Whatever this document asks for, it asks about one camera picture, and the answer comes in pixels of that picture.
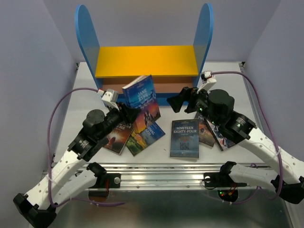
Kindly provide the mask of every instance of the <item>wall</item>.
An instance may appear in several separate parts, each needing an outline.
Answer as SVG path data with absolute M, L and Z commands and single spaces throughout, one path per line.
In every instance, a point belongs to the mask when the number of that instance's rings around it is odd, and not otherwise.
M 76 62 L 74 12 L 85 4 L 102 46 L 192 45 L 203 0 L 44 0 Z M 208 61 L 245 61 L 280 0 L 210 0 L 214 33 Z
M 0 31 L 0 226 L 21 228 L 26 221 L 12 200 L 46 169 L 48 120 L 76 65 L 42 0 L 1 0 Z M 66 105 L 54 121 L 53 146 Z
M 302 161 L 303 12 L 304 1 L 283 0 L 252 50 L 245 68 L 257 86 L 278 143 Z M 304 225 L 304 202 L 298 208 Z

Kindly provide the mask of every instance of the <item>screw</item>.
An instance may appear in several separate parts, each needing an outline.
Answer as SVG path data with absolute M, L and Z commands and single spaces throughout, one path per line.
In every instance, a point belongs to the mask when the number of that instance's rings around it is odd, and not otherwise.
M 115 177 L 114 178 L 114 183 L 115 184 L 119 184 L 120 183 L 120 178 L 119 177 Z

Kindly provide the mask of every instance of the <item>yellow panel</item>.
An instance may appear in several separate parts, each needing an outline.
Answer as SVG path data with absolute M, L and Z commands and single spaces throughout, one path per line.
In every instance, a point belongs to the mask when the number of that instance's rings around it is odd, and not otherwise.
M 193 46 L 101 47 L 96 77 L 197 76 Z

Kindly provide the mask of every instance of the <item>white table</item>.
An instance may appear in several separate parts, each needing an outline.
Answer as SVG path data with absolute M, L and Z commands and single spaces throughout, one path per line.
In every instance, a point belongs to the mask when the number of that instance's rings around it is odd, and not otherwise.
M 238 62 L 208 62 L 205 64 L 203 70 L 229 70 L 240 72 Z M 74 88 L 79 87 L 96 88 L 86 63 L 80 63 L 76 75 Z M 212 89 L 216 88 L 224 89 L 234 97 L 235 111 L 243 113 L 251 120 L 255 121 L 244 80 L 240 75 L 218 75 L 217 84 Z M 166 135 L 154 144 L 150 145 L 137 156 L 133 157 L 126 147 L 124 147 L 120 156 L 102 148 L 90 162 L 103 164 L 219 164 L 225 163 L 226 161 L 234 161 L 237 163 L 262 163 L 262 161 L 254 154 L 239 146 L 235 146 L 227 151 L 221 152 L 216 144 L 212 149 L 200 144 L 199 160 L 194 162 L 170 158 L 172 120 L 193 119 L 195 115 L 195 113 L 184 113 L 183 110 L 185 108 L 186 107 L 182 107 L 181 112 L 176 114 L 170 107 L 160 107 L 161 118 L 157 120 L 157 124 L 165 131 Z M 55 162 L 60 160 L 68 145 L 73 141 L 77 133 L 82 128 L 82 122 L 85 120 L 86 114 L 92 109 L 101 109 L 105 113 L 107 112 L 104 104 L 94 92 L 76 91 L 72 94 L 57 146 Z

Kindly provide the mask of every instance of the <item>purple cable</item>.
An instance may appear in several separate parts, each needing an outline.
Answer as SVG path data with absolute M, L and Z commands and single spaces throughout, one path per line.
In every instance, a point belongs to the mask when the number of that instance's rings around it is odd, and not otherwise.
M 77 88 L 77 89 L 73 89 L 72 91 L 68 92 L 67 94 L 65 94 L 59 101 L 58 103 L 56 104 L 53 112 L 52 112 L 52 115 L 51 115 L 51 118 L 48 122 L 48 126 L 47 126 L 47 149 L 48 149 L 48 157 L 47 157 L 47 160 L 48 160 L 48 169 L 47 169 L 47 173 L 48 173 L 48 199 L 49 199 L 49 202 L 50 202 L 50 205 L 53 207 L 53 208 L 58 208 L 58 207 L 61 207 L 62 205 L 66 204 L 67 202 L 69 202 L 70 200 L 78 200 L 78 201 L 84 201 L 84 202 L 89 202 L 89 203 L 93 203 L 95 205 L 98 205 L 98 206 L 102 206 L 102 207 L 115 207 L 115 206 L 119 206 L 119 205 L 123 205 L 125 204 L 124 202 L 117 202 L 117 203 L 101 203 L 101 202 L 96 202 L 96 201 L 92 201 L 92 200 L 89 200 L 89 199 L 82 199 L 82 198 L 77 198 L 77 197 L 74 197 L 74 198 L 71 198 L 71 199 L 67 199 L 63 202 L 61 202 L 60 204 L 54 204 L 53 202 L 53 199 L 52 199 L 52 155 L 51 155 L 51 148 L 50 148 L 50 131 L 51 131 L 51 124 L 52 124 L 52 120 L 53 120 L 53 117 L 55 115 L 55 112 L 58 108 L 58 106 L 60 105 L 60 103 L 67 97 L 69 96 L 72 92 L 74 91 L 78 91 L 78 90 L 90 90 L 90 91 L 94 91 L 94 92 L 98 92 L 97 89 L 92 89 L 92 88 Z
M 271 130 L 271 128 L 270 128 L 268 119 L 266 118 L 266 116 L 265 116 L 265 114 L 264 114 L 264 111 L 263 111 L 263 109 L 262 109 L 261 101 L 260 101 L 260 98 L 259 98 L 259 96 L 258 96 L 258 94 L 257 94 L 257 90 L 256 90 L 255 86 L 253 85 L 253 83 L 251 82 L 251 80 L 250 80 L 246 75 L 244 75 L 243 73 L 238 72 L 238 71 L 219 71 L 219 72 L 211 72 L 211 74 L 212 74 L 212 75 L 221 75 L 221 74 L 237 74 L 237 75 L 242 75 L 242 76 L 243 76 L 244 78 L 246 78 L 247 81 L 251 84 L 251 86 L 252 86 L 252 88 L 253 88 L 253 90 L 254 90 L 254 92 L 255 92 L 255 94 L 256 94 L 257 102 L 258 102 L 258 105 L 260 106 L 262 116 L 264 117 L 265 122 L 266 122 L 266 125 L 267 125 L 267 127 L 269 128 L 270 135 L 271 135 L 271 137 L 272 137 L 272 141 L 273 141 L 274 146 L 275 146 L 275 150 L 276 150 L 276 152 L 278 153 L 278 154 L 277 154 L 277 158 L 278 158 L 278 160 L 279 160 L 279 167 L 280 167 L 280 172 L 279 172 L 279 175 L 280 175 L 279 187 L 278 187 L 278 190 L 277 190 L 276 195 L 275 195 L 274 197 L 270 198 L 270 197 L 268 197 L 268 196 L 266 195 L 266 196 L 269 198 L 269 200 L 275 200 L 275 199 L 277 199 L 277 198 L 280 196 L 280 193 L 281 193 L 281 190 L 282 190 L 282 186 L 283 186 L 283 163 L 282 163 L 282 157 L 281 157 L 281 154 L 279 153 L 279 146 L 278 146 L 278 144 L 277 144 L 277 142 L 276 142 L 276 140 L 275 140 L 275 137 L 274 137 L 274 135 L 273 135 L 273 132 L 272 132 L 272 130 Z M 257 191 L 258 189 L 262 189 L 262 188 L 258 186 L 258 187 L 256 188 L 255 192 L 254 192 L 250 197 L 248 197 L 247 199 L 245 199 L 245 200 L 243 200 L 243 201 L 235 202 L 235 203 L 233 203 L 233 204 L 241 204 L 241 203 L 247 202 L 248 200 L 250 200 L 251 198 L 254 197 L 254 195 L 255 195 L 255 193 L 256 193 L 256 191 Z

